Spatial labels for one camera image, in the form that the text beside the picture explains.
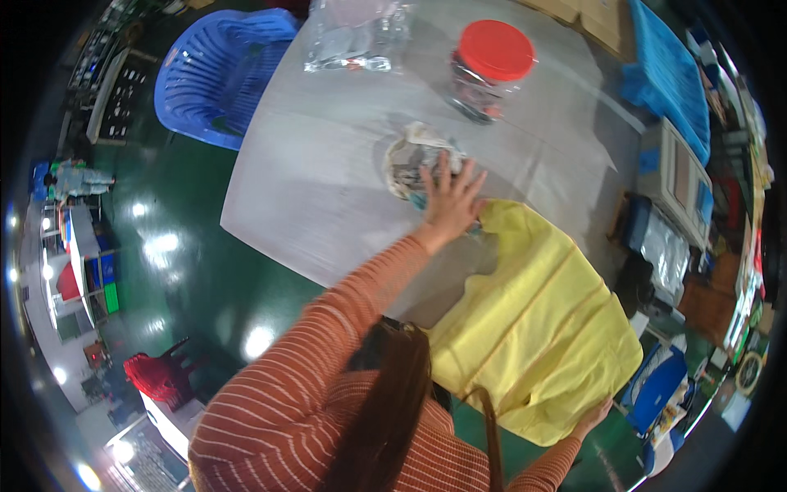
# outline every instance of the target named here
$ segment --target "long dark hair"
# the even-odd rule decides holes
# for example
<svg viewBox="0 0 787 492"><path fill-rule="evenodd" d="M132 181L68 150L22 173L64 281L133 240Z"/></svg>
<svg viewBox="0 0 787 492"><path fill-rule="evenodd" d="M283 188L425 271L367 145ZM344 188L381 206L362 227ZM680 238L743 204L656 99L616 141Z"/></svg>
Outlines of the long dark hair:
<svg viewBox="0 0 787 492"><path fill-rule="evenodd" d="M432 393L429 341L414 331L388 331L379 377L345 429L320 492L388 492L394 488ZM486 419L490 492L503 492L500 435L489 393L477 387Z"/></svg>

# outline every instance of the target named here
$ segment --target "green crate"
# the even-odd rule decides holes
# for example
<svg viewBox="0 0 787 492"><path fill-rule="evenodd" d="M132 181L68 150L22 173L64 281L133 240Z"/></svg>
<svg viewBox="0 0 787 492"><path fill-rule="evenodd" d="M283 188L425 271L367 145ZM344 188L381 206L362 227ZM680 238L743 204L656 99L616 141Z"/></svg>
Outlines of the green crate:
<svg viewBox="0 0 787 492"><path fill-rule="evenodd" d="M106 299L107 314L112 314L120 309L120 306L117 304L117 287L114 282L107 283L104 286L104 298Z"/></svg>

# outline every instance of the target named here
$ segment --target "striped orange sweater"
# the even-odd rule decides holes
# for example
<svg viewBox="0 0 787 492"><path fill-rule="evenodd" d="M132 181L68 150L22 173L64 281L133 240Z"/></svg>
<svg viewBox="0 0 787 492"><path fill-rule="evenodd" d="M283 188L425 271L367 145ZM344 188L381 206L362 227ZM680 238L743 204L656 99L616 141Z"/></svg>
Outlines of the striped orange sweater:
<svg viewBox="0 0 787 492"><path fill-rule="evenodd" d="M412 237L350 273L211 400L189 449L199 492L315 490L377 372L345 372L386 307L429 261ZM554 491L581 443L566 438L508 490ZM396 490L487 492L486 455L453 435L434 400L424 408Z"/></svg>

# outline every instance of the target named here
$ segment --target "cardboard box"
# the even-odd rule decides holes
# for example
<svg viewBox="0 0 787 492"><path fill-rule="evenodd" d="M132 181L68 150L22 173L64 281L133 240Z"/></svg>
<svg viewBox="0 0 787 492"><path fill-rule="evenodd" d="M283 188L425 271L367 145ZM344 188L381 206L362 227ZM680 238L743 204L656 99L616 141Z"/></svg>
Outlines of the cardboard box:
<svg viewBox="0 0 787 492"><path fill-rule="evenodd" d="M519 0L602 45L620 61L637 60L627 0Z"/></svg>

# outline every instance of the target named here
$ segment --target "red lid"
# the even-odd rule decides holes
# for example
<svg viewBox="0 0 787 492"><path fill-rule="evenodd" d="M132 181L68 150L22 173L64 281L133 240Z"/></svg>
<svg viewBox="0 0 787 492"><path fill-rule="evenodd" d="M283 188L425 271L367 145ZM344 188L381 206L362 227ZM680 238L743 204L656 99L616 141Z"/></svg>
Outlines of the red lid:
<svg viewBox="0 0 787 492"><path fill-rule="evenodd" d="M499 20L469 24L459 39L459 56L474 72L493 80L518 80L533 66L535 50L517 28Z"/></svg>

